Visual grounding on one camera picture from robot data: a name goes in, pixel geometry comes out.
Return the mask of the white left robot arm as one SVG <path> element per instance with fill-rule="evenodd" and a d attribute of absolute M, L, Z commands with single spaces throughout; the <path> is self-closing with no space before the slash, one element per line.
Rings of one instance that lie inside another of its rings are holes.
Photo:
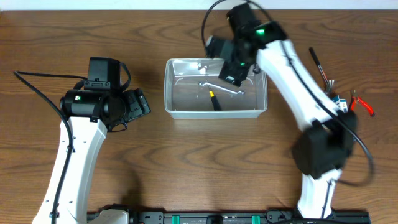
<path fill-rule="evenodd" d="M 87 223 L 91 181 L 106 135 L 150 113 L 142 90 L 121 81 L 122 70 L 127 66 L 116 59 L 92 57 L 88 78 L 61 98 L 57 157 L 34 223 Z"/>

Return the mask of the clear plastic container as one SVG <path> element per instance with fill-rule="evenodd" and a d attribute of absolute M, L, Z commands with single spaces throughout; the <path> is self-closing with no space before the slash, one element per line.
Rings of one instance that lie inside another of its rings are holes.
<path fill-rule="evenodd" d="M 240 87 L 218 78 L 224 61 L 220 58 L 173 58 L 167 61 L 164 78 L 165 110 L 174 119 L 245 119 L 257 118 L 267 109 L 267 77 L 264 72 L 249 70 Z M 199 82 L 210 82 L 244 95 L 234 95 L 211 88 L 222 108 L 215 111 L 209 87 Z"/>

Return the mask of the yellow black screwdriver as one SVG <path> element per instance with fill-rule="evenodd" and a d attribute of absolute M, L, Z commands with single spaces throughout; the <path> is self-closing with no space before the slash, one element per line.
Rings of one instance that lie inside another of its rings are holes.
<path fill-rule="evenodd" d="M 213 109 L 215 111 L 221 111 L 222 108 L 220 106 L 220 103 L 219 103 L 214 91 L 210 87 L 208 89 L 209 89 L 209 94 L 210 94 L 211 102 L 212 102 L 212 105 L 213 105 Z"/>

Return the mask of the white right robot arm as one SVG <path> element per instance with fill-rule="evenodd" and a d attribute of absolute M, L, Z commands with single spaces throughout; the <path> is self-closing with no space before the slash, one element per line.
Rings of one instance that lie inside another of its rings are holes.
<path fill-rule="evenodd" d="M 206 50 L 225 60 L 219 77 L 227 82 L 240 85 L 253 65 L 274 82 L 302 132 L 292 148 L 302 173 L 297 210 L 304 219 L 326 219 L 332 214 L 335 186 L 353 151 L 357 117 L 343 112 L 318 86 L 281 25 L 272 19 L 259 21 L 251 3 L 246 1 L 227 13 L 233 39 L 222 40 L 216 49 L 217 40 L 211 38 Z"/>

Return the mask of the silver double ended wrench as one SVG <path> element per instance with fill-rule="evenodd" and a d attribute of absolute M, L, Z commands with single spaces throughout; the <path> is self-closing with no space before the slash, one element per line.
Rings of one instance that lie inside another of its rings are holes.
<path fill-rule="evenodd" d="M 245 94 L 245 92 L 242 90 L 234 91 L 229 88 L 225 88 L 223 86 L 216 85 L 216 84 L 213 84 L 210 82 L 199 82 L 198 85 L 199 86 L 208 86 L 209 88 L 216 88 L 216 89 L 219 89 L 219 90 L 222 90 L 222 91 L 228 92 L 230 94 L 234 94 L 234 95 L 244 95 Z"/>

